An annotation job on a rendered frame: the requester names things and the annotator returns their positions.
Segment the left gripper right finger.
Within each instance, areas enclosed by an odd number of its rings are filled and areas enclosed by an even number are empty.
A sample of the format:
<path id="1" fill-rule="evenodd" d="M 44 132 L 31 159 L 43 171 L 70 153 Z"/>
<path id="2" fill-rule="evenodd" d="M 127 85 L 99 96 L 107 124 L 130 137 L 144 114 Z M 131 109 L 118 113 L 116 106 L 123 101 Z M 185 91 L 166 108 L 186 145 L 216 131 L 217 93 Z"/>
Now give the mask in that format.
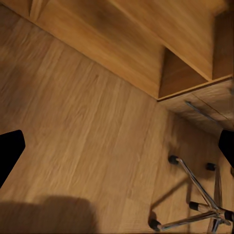
<path id="1" fill-rule="evenodd" d="M 234 169 L 234 132 L 223 130 L 219 140 L 219 148 Z"/>

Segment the swivel chair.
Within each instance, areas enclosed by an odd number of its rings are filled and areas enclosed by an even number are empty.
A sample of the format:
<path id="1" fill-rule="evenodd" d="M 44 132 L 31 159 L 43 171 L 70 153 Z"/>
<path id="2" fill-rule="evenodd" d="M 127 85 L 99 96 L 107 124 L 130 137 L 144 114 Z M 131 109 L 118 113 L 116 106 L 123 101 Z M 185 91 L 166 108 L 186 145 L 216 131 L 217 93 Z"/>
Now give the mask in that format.
<path id="1" fill-rule="evenodd" d="M 192 173 L 192 171 L 189 169 L 187 164 L 183 161 L 182 158 L 179 158 L 177 156 L 171 156 L 170 163 L 172 164 L 178 164 L 181 163 L 195 186 L 199 189 L 200 193 L 206 200 L 207 204 L 204 203 L 198 203 L 191 201 L 189 204 L 189 207 L 193 210 L 197 210 L 201 212 L 202 214 L 198 214 L 183 220 L 179 220 L 176 222 L 168 223 L 165 225 L 162 225 L 160 222 L 153 219 L 152 225 L 150 226 L 153 230 L 159 232 L 160 230 L 167 230 L 175 227 L 179 227 L 182 225 L 186 225 L 195 221 L 200 221 L 203 219 L 210 218 L 210 223 L 208 226 L 207 234 L 216 234 L 217 228 L 219 224 L 226 224 L 231 226 L 231 222 L 233 222 L 233 228 L 232 233 L 234 234 L 234 212 L 223 209 L 222 207 L 222 191 L 221 191 L 221 174 L 220 174 L 220 166 L 215 165 L 213 163 L 208 163 L 209 167 L 208 170 L 215 171 L 215 187 L 214 187 L 214 200 L 211 199 L 209 194 L 206 192 L 206 190 L 202 187 L 200 182 L 197 180 L 195 175 Z"/>

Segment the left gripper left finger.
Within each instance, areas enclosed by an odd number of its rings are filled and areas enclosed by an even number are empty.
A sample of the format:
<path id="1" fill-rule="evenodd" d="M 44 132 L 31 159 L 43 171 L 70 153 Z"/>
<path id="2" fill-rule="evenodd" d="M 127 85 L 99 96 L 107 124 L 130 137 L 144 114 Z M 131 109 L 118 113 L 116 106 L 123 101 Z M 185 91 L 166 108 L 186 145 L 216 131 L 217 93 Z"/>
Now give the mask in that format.
<path id="1" fill-rule="evenodd" d="M 0 188 L 25 149 L 21 130 L 0 135 Z"/>

